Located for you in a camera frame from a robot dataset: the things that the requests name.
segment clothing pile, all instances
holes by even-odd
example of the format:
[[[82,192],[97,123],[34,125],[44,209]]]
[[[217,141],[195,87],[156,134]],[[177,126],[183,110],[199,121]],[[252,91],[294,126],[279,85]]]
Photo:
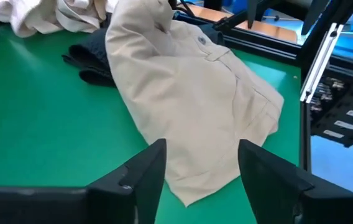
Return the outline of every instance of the clothing pile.
[[[19,37],[62,29],[94,32],[118,0],[0,0],[0,21]]]

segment white garment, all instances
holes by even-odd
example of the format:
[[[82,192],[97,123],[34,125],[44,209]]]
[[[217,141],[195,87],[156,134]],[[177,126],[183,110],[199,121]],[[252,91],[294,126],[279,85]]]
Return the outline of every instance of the white garment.
[[[119,2],[119,0],[108,0],[106,3],[106,12],[114,12],[114,8],[116,7],[116,4]]]
[[[93,32],[116,0],[0,0],[0,21],[10,22],[19,37],[66,29]]]
[[[240,139],[261,146],[282,96],[197,26],[173,21],[167,0],[122,0],[106,52],[147,143],[167,140],[166,181],[188,206],[239,176]]]

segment blue bin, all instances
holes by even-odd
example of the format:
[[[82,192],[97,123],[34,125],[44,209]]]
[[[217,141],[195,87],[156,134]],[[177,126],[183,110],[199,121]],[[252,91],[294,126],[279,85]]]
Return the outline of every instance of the blue bin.
[[[222,5],[223,6],[230,6],[233,3],[233,0],[223,0]]]
[[[241,12],[242,10],[247,9],[247,5],[248,5],[247,0],[234,0],[234,4],[233,4],[233,7],[232,7],[232,12],[234,14],[238,13],[238,12]],[[270,10],[271,9],[267,9],[265,11],[265,13],[264,13],[264,16],[269,15]]]

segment wire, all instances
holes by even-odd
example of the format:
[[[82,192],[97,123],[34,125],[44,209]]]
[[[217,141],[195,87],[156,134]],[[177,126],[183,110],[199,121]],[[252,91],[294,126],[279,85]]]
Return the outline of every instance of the wire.
[[[191,15],[189,14],[189,12],[188,12],[185,8],[182,8],[182,7],[176,7],[176,8],[175,8],[175,10],[182,11],[182,12],[184,12],[185,14],[187,14],[187,15],[191,16]]]
[[[185,7],[185,9],[186,9],[186,12],[185,11],[183,11],[183,12],[188,14],[190,17],[196,17],[195,14],[191,11],[189,6],[187,5],[187,3],[185,2],[185,0],[180,0],[180,1],[182,3],[183,7]]]
[[[273,19],[274,21],[300,21],[299,19],[295,18],[281,18],[280,16],[263,16],[264,19]]]
[[[186,3],[186,4],[196,5],[195,3],[190,2],[190,1],[185,1],[185,3]],[[180,5],[182,5],[182,1],[181,1],[181,2],[179,2],[176,6],[180,6]]]

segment green work surface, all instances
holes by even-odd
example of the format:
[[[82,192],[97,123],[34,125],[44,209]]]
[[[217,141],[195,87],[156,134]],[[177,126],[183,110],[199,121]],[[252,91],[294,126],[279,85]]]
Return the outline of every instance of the green work surface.
[[[85,35],[20,39],[8,26],[0,27],[0,185],[86,185],[147,147],[118,91],[83,82],[78,70],[63,62],[61,54]],[[235,53],[285,99],[279,130],[264,148],[298,164],[300,69]],[[255,223],[255,218],[236,179],[188,208],[165,184],[157,223]]]

